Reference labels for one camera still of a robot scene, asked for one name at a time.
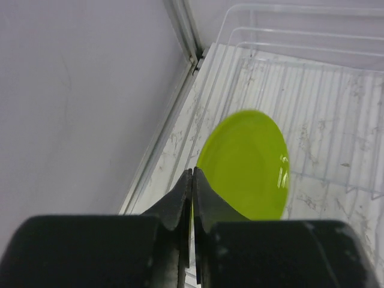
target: metal edge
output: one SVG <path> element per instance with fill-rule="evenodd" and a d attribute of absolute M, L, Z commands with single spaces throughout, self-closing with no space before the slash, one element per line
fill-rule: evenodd
<path fill-rule="evenodd" d="M 184 9 L 180 7 L 178 0 L 163 0 L 163 3 L 185 57 L 193 64 L 197 63 L 197 49 Z"/>
<path fill-rule="evenodd" d="M 185 15 L 187 23 L 186 25 L 189 26 L 189 31 L 192 34 L 192 38 L 194 41 L 194 45 L 196 48 L 196 55 L 197 58 L 200 59 L 203 57 L 203 53 L 206 49 L 203 47 L 203 43 L 201 41 L 199 31 L 197 30 L 197 25 L 194 21 L 191 5 L 189 0 L 179 0 L 180 1 L 180 10 Z"/>
<path fill-rule="evenodd" d="M 185 100 L 187 99 L 191 84 L 196 78 L 196 73 L 193 73 L 194 68 L 195 67 L 192 65 L 192 63 L 187 63 L 187 67 L 182 73 L 180 81 L 172 93 L 164 116 L 157 125 L 155 134 L 153 135 L 151 142 L 139 164 L 139 167 L 136 170 L 135 176 L 128 189 L 127 196 L 125 197 L 123 204 L 118 212 L 119 215 L 124 215 L 127 213 L 128 208 L 132 204 L 133 198 L 138 198 L 138 192 L 141 192 L 142 187 L 145 186 L 149 176 L 153 172 L 155 164 L 157 163 L 161 152 L 168 140 L 169 134 L 172 131 L 173 125 L 176 122 L 177 116 L 179 115 L 180 110 Z"/>

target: plastic plate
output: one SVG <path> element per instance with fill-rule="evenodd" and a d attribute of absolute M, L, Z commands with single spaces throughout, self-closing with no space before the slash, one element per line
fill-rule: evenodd
<path fill-rule="evenodd" d="M 255 110 L 235 113 L 208 137 L 197 161 L 211 187 L 251 220 L 280 219 L 289 156 L 276 123 Z"/>

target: dish rack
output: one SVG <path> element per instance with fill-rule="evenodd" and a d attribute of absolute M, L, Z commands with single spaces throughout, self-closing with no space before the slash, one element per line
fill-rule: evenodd
<path fill-rule="evenodd" d="M 384 10 L 230 8 L 128 213 L 144 211 L 194 167 L 225 117 L 261 110 L 277 123 L 290 153 L 283 218 L 348 222 L 383 284 L 384 35 L 368 32 L 383 22 Z M 186 286 L 196 285 L 195 275 L 192 263 Z"/>

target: white floor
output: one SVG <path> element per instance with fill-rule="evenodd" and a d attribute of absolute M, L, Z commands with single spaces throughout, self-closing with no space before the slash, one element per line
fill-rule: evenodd
<path fill-rule="evenodd" d="M 249 50 L 234 47 L 214 50 L 212 46 L 153 174 L 128 212 L 143 212 L 185 168 L 193 168 L 221 119 L 237 110 L 258 109 L 278 124 L 290 152 L 290 194 L 283 218 L 348 222 L 383 283 L 384 74 L 266 52 L 250 57 Z M 196 286 L 195 275 L 193 262 L 186 287 Z"/>

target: white surface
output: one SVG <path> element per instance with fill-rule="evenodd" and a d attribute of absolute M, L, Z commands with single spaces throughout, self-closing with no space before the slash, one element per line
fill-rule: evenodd
<path fill-rule="evenodd" d="M 30 215 L 117 212 L 186 60 L 161 1 L 0 11 L 1 254 Z"/>
<path fill-rule="evenodd" d="M 234 54 L 233 47 L 219 69 L 224 51 L 224 46 L 218 48 L 206 78 L 214 46 L 209 50 L 155 170 L 130 211 L 140 213 L 153 205 L 186 167 L 194 167 L 206 138 L 226 116 L 222 111 L 227 95 L 229 99 L 233 95 L 229 113 L 260 109 L 274 118 L 284 134 L 292 173 L 283 218 L 348 222 L 383 283 L 383 74 L 361 74 L 266 52 L 259 52 L 256 59 L 269 61 L 255 61 L 249 50 Z M 227 81 L 227 72 L 229 79 L 235 75 L 233 81 Z M 205 79 L 201 101 L 195 106 Z M 193 267 L 188 270 L 187 284 L 194 283 L 195 273 Z"/>

